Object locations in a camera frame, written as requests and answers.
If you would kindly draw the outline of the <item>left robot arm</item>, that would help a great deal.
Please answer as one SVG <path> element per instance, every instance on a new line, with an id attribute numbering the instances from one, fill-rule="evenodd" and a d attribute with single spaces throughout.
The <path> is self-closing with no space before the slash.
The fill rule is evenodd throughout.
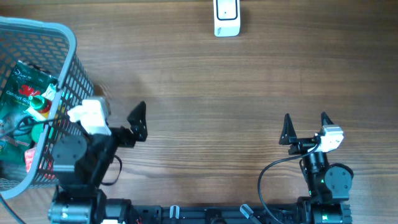
<path id="1" fill-rule="evenodd" d="M 130 128 L 111 128 L 108 134 L 69 135 L 52 149 L 58 185 L 48 211 L 51 223 L 141 223 L 129 199 L 107 198 L 100 189 L 119 147 L 133 148 L 147 138 L 146 103 L 128 115 Z"/>

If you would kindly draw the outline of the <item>red snack packet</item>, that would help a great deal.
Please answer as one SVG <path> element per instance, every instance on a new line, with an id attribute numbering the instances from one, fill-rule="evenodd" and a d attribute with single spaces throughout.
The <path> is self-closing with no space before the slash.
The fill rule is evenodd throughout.
<path id="1" fill-rule="evenodd" d="M 26 150 L 25 153 L 24 153 L 26 172 L 29 172 L 31 167 L 32 167 L 32 163 L 33 163 L 33 160 L 34 160 L 35 152 L 36 152 L 36 147 L 33 147 L 31 149 Z"/>

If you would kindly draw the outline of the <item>green lid jar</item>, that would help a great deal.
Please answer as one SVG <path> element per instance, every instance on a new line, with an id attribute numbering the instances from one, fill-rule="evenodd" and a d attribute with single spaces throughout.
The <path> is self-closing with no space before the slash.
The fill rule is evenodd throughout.
<path id="1" fill-rule="evenodd" d="M 38 143 L 39 139 L 40 139 L 40 135 L 43 133 L 44 131 L 44 125 L 43 124 L 36 124 L 33 128 L 32 131 L 30 133 L 31 138 L 33 140 L 33 142 Z"/>

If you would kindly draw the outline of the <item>yellow red sauce bottle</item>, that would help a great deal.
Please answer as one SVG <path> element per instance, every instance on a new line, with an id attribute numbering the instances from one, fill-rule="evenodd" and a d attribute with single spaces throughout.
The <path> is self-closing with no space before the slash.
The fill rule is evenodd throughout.
<path id="1" fill-rule="evenodd" d="M 29 97 L 30 106 L 27 109 L 36 120 L 43 121 L 49 116 L 49 111 L 52 106 L 52 102 L 44 96 L 35 95 Z"/>

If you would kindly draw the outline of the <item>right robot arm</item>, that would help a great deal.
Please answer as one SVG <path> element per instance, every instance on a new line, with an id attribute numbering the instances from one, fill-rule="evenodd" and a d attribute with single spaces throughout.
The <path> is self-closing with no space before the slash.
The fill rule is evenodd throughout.
<path id="1" fill-rule="evenodd" d="M 308 187 L 308 197 L 299 197 L 293 210 L 296 223 L 353 222 L 349 200 L 354 173 L 344 164 L 328 162 L 327 154 L 343 142 L 343 130 L 328 115 L 321 114 L 321 129 L 311 138 L 298 138 L 289 114 L 279 144 L 289 145 L 291 156 L 300 156 L 300 169 Z"/>

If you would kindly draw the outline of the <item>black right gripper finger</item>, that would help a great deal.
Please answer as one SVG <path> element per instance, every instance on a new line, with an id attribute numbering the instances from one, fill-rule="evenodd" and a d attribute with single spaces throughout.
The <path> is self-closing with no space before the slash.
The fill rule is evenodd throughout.
<path id="1" fill-rule="evenodd" d="M 334 125 L 334 122 L 329 118 L 326 112 L 321 113 L 321 124 L 325 125 Z"/>
<path id="2" fill-rule="evenodd" d="M 284 116 L 284 125 L 279 139 L 279 145 L 291 145 L 297 142 L 297 135 L 290 114 Z"/>

